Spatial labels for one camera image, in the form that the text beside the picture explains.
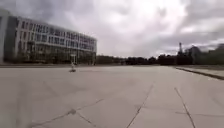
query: person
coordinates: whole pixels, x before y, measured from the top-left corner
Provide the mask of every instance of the person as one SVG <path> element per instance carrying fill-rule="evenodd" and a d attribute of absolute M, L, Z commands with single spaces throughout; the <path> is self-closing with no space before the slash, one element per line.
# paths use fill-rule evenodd
<path fill-rule="evenodd" d="M 71 61 L 71 67 L 72 67 L 72 69 L 71 69 L 70 72 L 75 72 L 75 71 L 76 71 L 76 70 L 75 70 L 75 64 L 74 64 L 74 62 L 72 62 L 72 61 Z"/>

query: building facade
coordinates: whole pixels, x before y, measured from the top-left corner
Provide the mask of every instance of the building facade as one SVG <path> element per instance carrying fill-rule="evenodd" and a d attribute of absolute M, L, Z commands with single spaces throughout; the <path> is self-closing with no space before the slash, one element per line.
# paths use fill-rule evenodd
<path fill-rule="evenodd" d="M 0 10 L 0 63 L 93 64 L 96 51 L 93 37 Z"/>

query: tower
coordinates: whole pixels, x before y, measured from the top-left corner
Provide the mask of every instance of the tower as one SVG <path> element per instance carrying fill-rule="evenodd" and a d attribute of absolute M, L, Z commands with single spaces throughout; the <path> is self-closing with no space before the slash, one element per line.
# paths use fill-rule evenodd
<path fill-rule="evenodd" d="M 183 49 L 182 49 L 182 43 L 179 43 L 179 53 L 183 53 Z"/>

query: sky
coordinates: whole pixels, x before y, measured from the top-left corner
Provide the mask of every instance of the sky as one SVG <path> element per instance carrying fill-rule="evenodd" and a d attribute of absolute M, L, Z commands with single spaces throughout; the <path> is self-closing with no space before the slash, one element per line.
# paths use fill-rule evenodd
<path fill-rule="evenodd" d="M 14 15 L 97 38 L 97 54 L 176 54 L 224 41 L 223 0 L 0 0 Z"/>

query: ground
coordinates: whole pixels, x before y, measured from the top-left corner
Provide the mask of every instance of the ground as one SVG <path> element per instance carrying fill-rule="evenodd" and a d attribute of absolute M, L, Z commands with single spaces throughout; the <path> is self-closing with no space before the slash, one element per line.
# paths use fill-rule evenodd
<path fill-rule="evenodd" d="M 1 128 L 223 128 L 224 81 L 172 67 L 1 68 Z"/>

